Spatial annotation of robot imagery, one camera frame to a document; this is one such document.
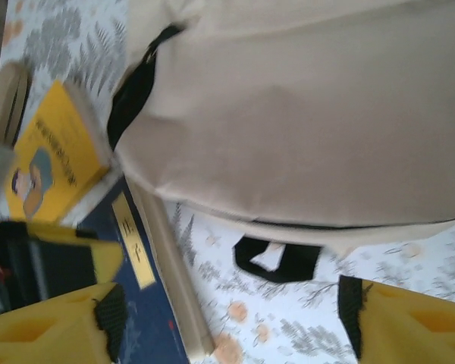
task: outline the book cover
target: book cover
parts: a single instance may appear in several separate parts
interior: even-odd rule
[[[55,81],[17,141],[5,181],[12,218],[57,221],[108,170],[76,106]]]
[[[124,177],[79,228],[96,231],[102,240],[121,241],[124,248],[124,263],[114,279],[123,286],[128,306],[118,364],[188,363],[147,234]]]

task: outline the yellow book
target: yellow book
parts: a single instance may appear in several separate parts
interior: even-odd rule
[[[55,81],[17,141],[5,182],[11,218],[57,221],[109,169],[111,151],[74,85]]]

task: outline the backpack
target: backpack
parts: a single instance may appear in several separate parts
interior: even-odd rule
[[[455,224],[455,1],[137,0],[128,55],[108,138],[163,199],[341,254]]]

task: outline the black strap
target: black strap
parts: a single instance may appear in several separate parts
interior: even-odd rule
[[[263,253],[270,242],[243,237],[234,246],[234,258],[238,267],[267,281],[288,283],[310,281],[313,279],[315,265],[321,251],[320,246],[287,244],[275,271],[267,271],[262,266],[251,262],[255,256]]]
[[[112,149],[115,149],[121,134],[140,113],[152,92],[155,82],[157,48],[183,30],[184,27],[178,24],[171,24],[163,29],[160,35],[150,43],[140,64],[127,77],[113,97],[113,106],[107,126],[108,141]]]

